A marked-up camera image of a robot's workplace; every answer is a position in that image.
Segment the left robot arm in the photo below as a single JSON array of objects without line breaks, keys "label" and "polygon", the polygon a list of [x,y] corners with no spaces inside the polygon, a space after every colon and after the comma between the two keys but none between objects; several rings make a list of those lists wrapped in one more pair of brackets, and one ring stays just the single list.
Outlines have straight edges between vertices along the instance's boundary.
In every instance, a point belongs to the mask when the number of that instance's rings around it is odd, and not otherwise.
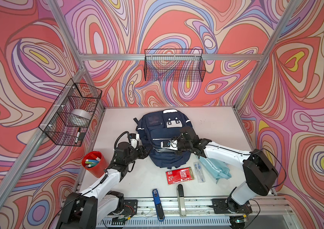
[{"label": "left robot arm", "polygon": [[80,193],[71,193],[59,210],[56,229],[95,229],[109,214],[134,213],[125,205],[124,194],[112,191],[127,173],[132,172],[135,161],[148,156],[140,144],[140,135],[123,132],[114,143],[114,155],[104,174]]}]

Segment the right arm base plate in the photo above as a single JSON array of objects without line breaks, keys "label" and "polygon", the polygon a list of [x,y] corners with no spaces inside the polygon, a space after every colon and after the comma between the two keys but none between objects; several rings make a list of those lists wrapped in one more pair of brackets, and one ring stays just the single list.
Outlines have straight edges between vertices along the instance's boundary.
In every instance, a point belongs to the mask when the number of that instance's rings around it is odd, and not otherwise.
[{"label": "right arm base plate", "polygon": [[212,208],[215,214],[249,215],[253,212],[249,201],[244,205],[238,205],[232,199],[227,198],[214,198],[208,207]]}]

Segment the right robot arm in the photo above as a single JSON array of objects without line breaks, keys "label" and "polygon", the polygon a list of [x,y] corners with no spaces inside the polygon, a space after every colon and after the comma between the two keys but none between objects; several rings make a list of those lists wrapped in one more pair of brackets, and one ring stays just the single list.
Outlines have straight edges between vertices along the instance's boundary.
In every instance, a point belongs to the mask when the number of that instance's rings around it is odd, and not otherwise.
[{"label": "right robot arm", "polygon": [[278,171],[262,150],[243,151],[220,145],[210,139],[200,138],[191,127],[183,127],[180,134],[171,140],[163,140],[161,148],[176,154],[192,153],[198,157],[215,159],[241,169],[245,181],[234,188],[226,205],[237,212],[255,196],[267,196],[278,178]]}]

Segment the light blue pencil case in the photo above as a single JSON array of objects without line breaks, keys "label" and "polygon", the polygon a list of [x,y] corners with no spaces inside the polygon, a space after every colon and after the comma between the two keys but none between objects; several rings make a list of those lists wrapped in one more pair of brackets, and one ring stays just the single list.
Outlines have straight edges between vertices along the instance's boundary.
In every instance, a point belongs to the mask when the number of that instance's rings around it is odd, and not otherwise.
[{"label": "light blue pencil case", "polygon": [[221,179],[228,180],[232,177],[232,175],[230,174],[230,168],[223,161],[204,157],[200,157],[199,161],[202,163],[202,165],[208,171],[208,173],[212,176],[212,178],[216,181],[216,184]]}]

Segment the clear pen pack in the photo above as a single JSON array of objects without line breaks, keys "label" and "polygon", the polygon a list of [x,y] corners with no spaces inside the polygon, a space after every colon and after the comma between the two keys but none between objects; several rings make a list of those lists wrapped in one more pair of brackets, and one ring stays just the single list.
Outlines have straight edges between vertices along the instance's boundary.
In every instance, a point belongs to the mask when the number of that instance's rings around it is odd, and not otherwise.
[{"label": "clear pen pack", "polygon": [[194,162],[193,165],[194,165],[195,173],[197,175],[198,183],[204,183],[206,180],[203,175],[203,171],[202,171],[200,162]]}]

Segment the navy blue backpack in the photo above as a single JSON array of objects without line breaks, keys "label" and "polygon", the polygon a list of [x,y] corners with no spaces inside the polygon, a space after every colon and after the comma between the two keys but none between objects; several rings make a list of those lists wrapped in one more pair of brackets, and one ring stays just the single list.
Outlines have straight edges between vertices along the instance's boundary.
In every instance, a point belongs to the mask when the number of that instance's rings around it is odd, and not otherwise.
[{"label": "navy blue backpack", "polygon": [[149,158],[160,168],[178,168],[188,162],[190,152],[176,154],[174,150],[166,149],[161,143],[167,142],[173,146],[173,141],[180,136],[180,129],[192,127],[190,119],[181,111],[167,109],[143,115],[141,119],[134,118],[136,131],[142,145],[149,153]]}]

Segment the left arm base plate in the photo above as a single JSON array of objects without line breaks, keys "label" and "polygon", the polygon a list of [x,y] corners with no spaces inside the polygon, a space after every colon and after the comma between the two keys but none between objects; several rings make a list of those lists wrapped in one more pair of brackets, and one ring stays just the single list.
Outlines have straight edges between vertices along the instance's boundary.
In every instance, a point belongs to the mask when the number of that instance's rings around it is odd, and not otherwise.
[{"label": "left arm base plate", "polygon": [[114,212],[108,214],[108,216],[123,216],[132,217],[137,214],[138,200],[127,199],[124,201],[123,209],[116,209]]}]

